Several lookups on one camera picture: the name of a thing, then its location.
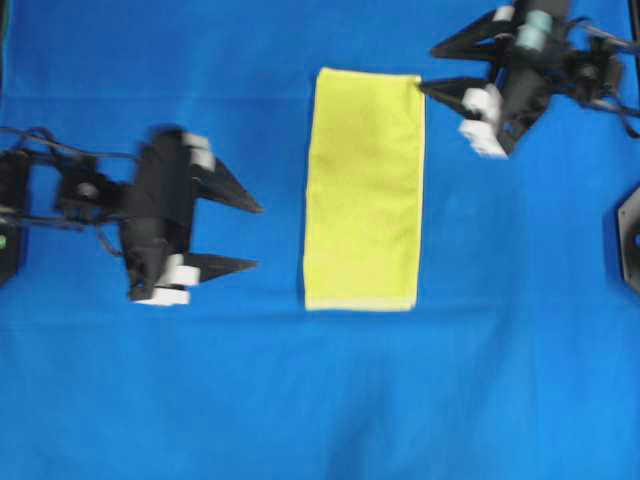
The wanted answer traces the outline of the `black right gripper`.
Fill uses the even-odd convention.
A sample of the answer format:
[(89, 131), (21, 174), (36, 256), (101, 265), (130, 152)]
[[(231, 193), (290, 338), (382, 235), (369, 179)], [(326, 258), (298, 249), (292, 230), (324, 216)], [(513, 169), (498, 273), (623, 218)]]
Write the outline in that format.
[(546, 112), (551, 44), (560, 37), (568, 4), (513, 4), (489, 11), (431, 48), (435, 58), (493, 61), (504, 76), (422, 81), (419, 90), (460, 114), (473, 150), (506, 158)]

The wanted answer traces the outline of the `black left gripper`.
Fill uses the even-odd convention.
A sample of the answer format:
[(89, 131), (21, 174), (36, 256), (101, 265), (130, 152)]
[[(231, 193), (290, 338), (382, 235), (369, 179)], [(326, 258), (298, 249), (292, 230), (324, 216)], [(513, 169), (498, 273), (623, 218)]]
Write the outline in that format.
[(155, 131), (141, 145), (119, 221), (132, 302), (186, 305), (190, 286), (258, 265), (255, 260), (189, 253), (197, 196), (249, 213), (264, 212), (226, 165), (214, 158), (209, 139), (179, 128)]

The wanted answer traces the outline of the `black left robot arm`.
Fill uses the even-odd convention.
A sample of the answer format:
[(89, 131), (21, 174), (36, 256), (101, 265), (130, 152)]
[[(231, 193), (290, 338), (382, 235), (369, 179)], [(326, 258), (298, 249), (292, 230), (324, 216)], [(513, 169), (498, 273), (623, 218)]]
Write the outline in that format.
[[(1, 153), (1, 281), (19, 271), (27, 230), (95, 230), (103, 248), (124, 261), (128, 298), (159, 307), (186, 305), (190, 288), (247, 271), (257, 261), (191, 250), (195, 206), (204, 199), (249, 213), (262, 206), (246, 191), (208, 138), (180, 127), (156, 129), (130, 156), (131, 182), (117, 182), (98, 169), (102, 152), (58, 142), (44, 128), (16, 130), (18, 141)], [(56, 216), (30, 211), (29, 179), (35, 165), (55, 169), (60, 180)]]

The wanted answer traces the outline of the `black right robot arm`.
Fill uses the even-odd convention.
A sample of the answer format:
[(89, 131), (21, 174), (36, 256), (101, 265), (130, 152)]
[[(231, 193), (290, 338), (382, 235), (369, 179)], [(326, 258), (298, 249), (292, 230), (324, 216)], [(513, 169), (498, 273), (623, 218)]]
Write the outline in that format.
[(585, 109), (617, 115), (627, 132), (639, 111), (619, 94), (621, 55), (639, 44), (570, 18), (568, 1), (513, 1), (501, 5), (435, 45), (435, 58), (483, 61), (483, 77), (423, 81), (425, 95), (457, 112), (460, 133), (479, 155), (509, 157), (546, 113), (555, 95)]

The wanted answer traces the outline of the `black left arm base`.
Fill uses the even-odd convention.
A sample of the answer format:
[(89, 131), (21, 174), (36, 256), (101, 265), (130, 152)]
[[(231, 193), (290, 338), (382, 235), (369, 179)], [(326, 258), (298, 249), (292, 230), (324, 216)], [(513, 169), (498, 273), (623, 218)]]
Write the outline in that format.
[(1, 285), (18, 272), (23, 259), (24, 228), (19, 218), (29, 207), (30, 167), (26, 156), (6, 151), (1, 154)]

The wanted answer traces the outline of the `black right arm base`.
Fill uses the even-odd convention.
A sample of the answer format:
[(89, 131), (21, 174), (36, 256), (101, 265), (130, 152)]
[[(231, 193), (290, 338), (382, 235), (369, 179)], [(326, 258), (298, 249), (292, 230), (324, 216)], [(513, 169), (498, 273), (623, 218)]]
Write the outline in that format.
[(639, 184), (627, 189), (609, 209), (603, 231), (610, 281), (639, 298)]

